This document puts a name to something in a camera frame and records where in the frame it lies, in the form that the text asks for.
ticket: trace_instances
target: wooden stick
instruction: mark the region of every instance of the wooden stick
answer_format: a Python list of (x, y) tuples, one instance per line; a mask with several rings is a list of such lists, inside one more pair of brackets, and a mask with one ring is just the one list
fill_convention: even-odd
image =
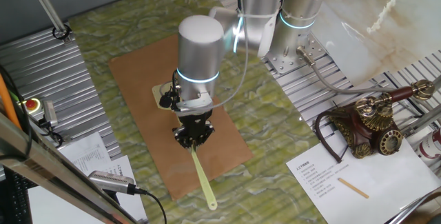
[(368, 195), (366, 195), (365, 193), (363, 193), (361, 190), (357, 189), (356, 187), (354, 187), (352, 184), (346, 182), (343, 179), (338, 179), (340, 182), (342, 182), (343, 184), (345, 184), (347, 187), (350, 187), (351, 189), (353, 189), (355, 192), (359, 193), (360, 195), (364, 196), (365, 198), (369, 198)]

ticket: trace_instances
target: gray metal bar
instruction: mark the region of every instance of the gray metal bar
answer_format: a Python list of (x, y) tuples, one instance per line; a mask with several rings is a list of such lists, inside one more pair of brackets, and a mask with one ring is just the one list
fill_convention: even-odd
[(433, 84), (435, 85), (435, 90), (441, 89), (441, 75), (433, 80)]
[[(0, 114), (0, 155), (25, 154), (27, 146), (28, 136)], [(25, 161), (0, 162), (100, 221), (138, 223), (42, 136)]]
[(430, 110), (429, 113), (425, 114), (417, 121), (415, 121), (407, 128), (405, 128), (402, 131), (402, 133), (404, 137), (408, 137), (411, 136), (412, 134), (416, 134), (422, 129), (424, 129), (426, 126), (432, 124), (436, 119), (439, 119), (440, 117), (441, 117), (441, 105), (438, 105), (437, 107)]
[(403, 211), (401, 211), (389, 224), (400, 224), (401, 222), (403, 222), (406, 217), (408, 217), (408, 215), (410, 215), (417, 207), (419, 207), (431, 194), (432, 192), (418, 199), (416, 202), (410, 204), (409, 207), (406, 207)]
[(64, 34), (65, 32), (67, 32), (64, 23), (61, 21), (60, 17), (58, 16), (57, 12), (55, 11), (50, 1), (49, 0), (39, 0), (39, 1), (41, 6), (43, 6), (44, 10), (46, 11), (46, 14), (48, 14), (51, 22), (54, 24), (54, 27), (60, 33)]

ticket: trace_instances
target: white cable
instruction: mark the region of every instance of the white cable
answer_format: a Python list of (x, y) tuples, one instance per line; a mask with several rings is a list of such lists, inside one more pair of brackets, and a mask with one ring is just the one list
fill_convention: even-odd
[[(243, 5), (243, 0), (240, 0), (240, 3), (241, 3), (241, 5), (242, 5), (242, 10), (239, 10), (239, 14), (242, 14), (242, 12), (243, 12), (243, 8), (244, 8), (244, 7), (243, 7), (243, 6), (244, 6), (244, 5)], [(200, 112), (200, 111), (210, 111), (210, 110), (212, 110), (212, 109), (214, 109), (214, 108), (217, 108), (217, 107), (220, 107), (220, 106), (226, 104), (229, 100), (231, 100), (234, 96), (236, 96), (237, 92), (239, 92), (240, 87), (242, 87), (243, 81), (245, 80), (245, 75), (247, 74), (247, 67), (248, 67), (248, 33), (247, 33), (247, 18), (244, 18), (244, 19), (243, 19), (243, 32), (244, 32), (244, 35), (245, 35), (245, 66), (244, 66), (244, 69), (243, 69), (242, 79), (240, 80), (240, 83), (239, 83), (238, 87), (236, 88), (236, 91), (234, 91), (234, 93), (233, 93), (231, 96), (229, 96), (227, 99), (225, 99), (222, 103), (219, 103), (219, 104), (216, 104), (216, 105), (213, 105), (213, 106), (209, 106), (209, 107), (200, 107), (200, 108), (198, 108), (198, 107), (194, 107), (194, 108), (189, 108), (190, 111), (185, 111), (184, 113), (186, 113), (186, 114), (192, 114), (192, 113), (195, 113), (196, 111), (197, 111), (197, 112)]]
[(328, 81), (326, 81), (326, 79), (323, 77), (323, 75), (318, 71), (316, 65), (313, 65), (312, 69), (317, 74), (318, 79), (320, 79), (320, 81), (322, 81), (322, 83), (326, 87), (328, 87), (330, 90), (333, 90), (333, 91), (335, 91), (337, 93), (341, 93), (341, 94), (362, 94), (362, 93), (369, 93), (369, 92), (389, 92), (391, 90), (396, 90), (396, 89), (393, 89), (393, 88), (369, 88), (369, 89), (360, 89), (360, 90), (343, 90), (343, 89), (339, 89), (337, 87), (334, 87), (332, 84), (328, 83)]

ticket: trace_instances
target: cardboard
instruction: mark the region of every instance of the cardboard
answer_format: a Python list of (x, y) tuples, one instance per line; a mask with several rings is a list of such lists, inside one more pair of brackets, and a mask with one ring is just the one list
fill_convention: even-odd
[[(175, 113), (158, 109), (152, 88), (172, 79), (178, 65), (178, 37), (168, 37), (109, 62), (125, 102), (173, 200), (200, 187), (191, 154), (174, 140)], [(208, 180), (253, 157), (222, 107), (210, 118), (215, 132), (197, 154)]]

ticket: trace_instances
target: vintage telephone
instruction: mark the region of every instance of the vintage telephone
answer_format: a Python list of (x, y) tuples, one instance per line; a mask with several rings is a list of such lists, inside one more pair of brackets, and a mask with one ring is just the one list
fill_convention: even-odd
[(392, 155), (400, 149), (403, 135), (393, 121), (392, 103), (414, 96), (420, 100), (432, 97), (435, 87), (431, 81), (420, 80), (411, 86), (386, 92), (378, 98), (368, 96), (355, 103), (325, 111), (317, 116), (316, 133), (328, 152), (341, 162), (342, 159), (329, 147), (320, 131), (324, 116), (334, 122), (344, 136), (352, 154), (362, 159), (376, 152)]

